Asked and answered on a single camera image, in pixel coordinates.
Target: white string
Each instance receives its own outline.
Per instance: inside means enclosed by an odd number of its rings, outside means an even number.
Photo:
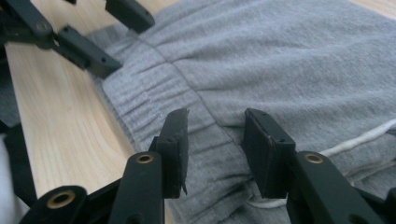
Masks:
[[[362,144],[374,141],[375,139],[384,135],[387,131],[393,128],[396,128],[396,119],[392,119],[388,122],[385,122],[379,125],[378,127],[373,128],[372,130],[361,134],[359,137],[347,140],[345,142],[342,142],[341,144],[338,144],[335,147],[323,150],[319,153],[322,154],[323,156],[330,157],[341,152],[349,151],[350,149],[358,147]],[[254,202],[253,198],[251,198],[249,201],[247,201],[247,203],[256,208],[275,208],[285,205],[286,199],[268,200],[265,202]]]

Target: gray garment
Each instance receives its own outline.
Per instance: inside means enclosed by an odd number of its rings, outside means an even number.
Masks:
[[[246,204],[248,107],[271,114],[299,151],[396,119],[396,22],[347,1],[186,0],[155,19],[142,35],[115,26],[92,39],[123,63],[103,90],[137,151],[167,113],[190,110],[189,195],[167,201],[176,223],[289,222],[284,207]],[[395,160],[395,144],[385,134],[332,161],[359,181]]]

